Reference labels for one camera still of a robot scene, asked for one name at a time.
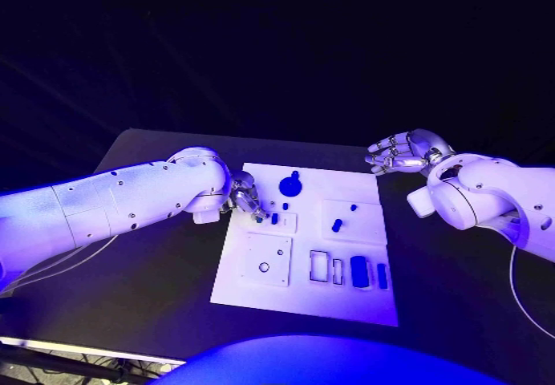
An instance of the white board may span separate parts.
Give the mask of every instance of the white board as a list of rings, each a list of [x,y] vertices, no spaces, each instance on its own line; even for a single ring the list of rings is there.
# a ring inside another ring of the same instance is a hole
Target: white board
[[[262,208],[276,213],[276,224],[232,213],[210,302],[396,326],[376,177],[268,164],[242,169],[253,176]],[[278,185],[292,171],[302,190],[285,197]],[[353,287],[354,256],[364,257],[367,287]],[[386,288],[377,285],[377,264],[385,264]]]

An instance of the table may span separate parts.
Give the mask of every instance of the table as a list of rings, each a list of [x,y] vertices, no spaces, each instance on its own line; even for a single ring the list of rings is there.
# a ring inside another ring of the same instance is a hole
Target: table
[[[165,159],[194,145],[214,148],[229,168],[252,162],[369,172],[364,148],[135,129],[119,135],[96,171]],[[408,347],[511,383],[553,382],[555,341],[511,298],[511,245],[485,229],[458,231],[436,215],[418,219],[406,194],[422,185],[419,174],[377,178],[399,327],[212,304],[229,215],[194,225],[180,213],[122,234],[76,269],[20,288],[0,335],[186,360],[246,338],[331,334]],[[553,274],[550,262],[519,253],[517,289],[550,330]]]

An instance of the robotic arm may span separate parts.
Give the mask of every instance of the robotic arm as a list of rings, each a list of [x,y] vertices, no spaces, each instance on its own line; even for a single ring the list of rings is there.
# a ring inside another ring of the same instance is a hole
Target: robotic arm
[[[194,223],[237,207],[265,218],[253,178],[210,148],[0,197],[0,290],[46,258],[186,211]]]
[[[416,129],[373,144],[372,172],[421,172],[426,185],[406,199],[423,218],[435,211],[459,230],[494,230],[521,250],[555,261],[555,169],[457,154],[442,138]]]

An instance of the floor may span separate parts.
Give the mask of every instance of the floor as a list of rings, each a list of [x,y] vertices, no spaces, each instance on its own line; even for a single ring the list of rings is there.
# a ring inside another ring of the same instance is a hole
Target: floor
[[[79,361],[88,361],[89,363],[95,363],[96,365],[102,365],[105,367],[114,367],[116,365],[116,360],[114,357],[106,357],[101,355],[82,355],[80,353],[70,353],[65,351],[49,351],[44,349],[33,349],[34,351],[41,351],[43,353],[50,353],[60,357],[66,357],[69,359],[76,359]],[[131,368],[132,374],[142,374],[148,377],[155,378],[155,375],[163,375],[167,373],[177,365],[163,364],[163,363],[151,363],[148,361],[137,361],[137,360],[125,360],[126,365],[135,365]],[[47,372],[41,369],[34,369],[28,367],[23,367],[20,365],[11,365],[8,363],[0,363],[0,375],[8,376],[14,379],[20,379],[21,381],[27,381],[28,383],[41,383],[43,385],[109,385],[111,382],[102,379],[89,379],[77,375],[69,375],[66,373]]]

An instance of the dark background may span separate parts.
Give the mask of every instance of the dark background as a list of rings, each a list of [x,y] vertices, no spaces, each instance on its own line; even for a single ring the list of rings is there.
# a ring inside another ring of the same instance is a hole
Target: dark background
[[[367,146],[428,128],[552,164],[552,13],[116,2],[0,8],[0,187],[90,173],[126,128]]]

